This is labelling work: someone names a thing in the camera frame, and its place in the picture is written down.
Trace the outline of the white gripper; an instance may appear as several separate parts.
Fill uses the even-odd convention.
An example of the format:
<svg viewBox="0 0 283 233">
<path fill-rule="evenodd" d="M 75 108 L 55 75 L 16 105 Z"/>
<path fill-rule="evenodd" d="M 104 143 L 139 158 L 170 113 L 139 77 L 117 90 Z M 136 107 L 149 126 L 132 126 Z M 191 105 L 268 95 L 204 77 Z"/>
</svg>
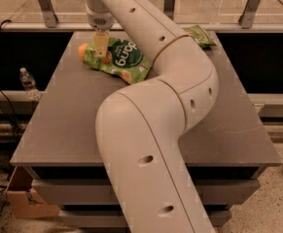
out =
<svg viewBox="0 0 283 233">
<path fill-rule="evenodd" d="M 86 0 L 88 24 L 95 30 L 110 30 L 114 25 L 114 18 L 101 0 Z M 94 50 L 98 58 L 107 55 L 109 33 L 96 31 L 93 34 Z"/>
</svg>

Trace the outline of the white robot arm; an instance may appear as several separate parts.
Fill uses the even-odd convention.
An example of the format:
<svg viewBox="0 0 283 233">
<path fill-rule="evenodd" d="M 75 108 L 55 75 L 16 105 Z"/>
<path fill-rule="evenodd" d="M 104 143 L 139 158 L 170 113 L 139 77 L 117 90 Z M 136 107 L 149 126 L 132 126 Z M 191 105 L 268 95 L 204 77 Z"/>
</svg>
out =
<svg viewBox="0 0 283 233">
<path fill-rule="evenodd" d="M 92 0 L 152 62 L 156 76 L 100 105 L 95 131 L 131 233 L 216 233 L 179 151 L 211 111 L 217 71 L 199 45 L 148 0 Z"/>
</svg>

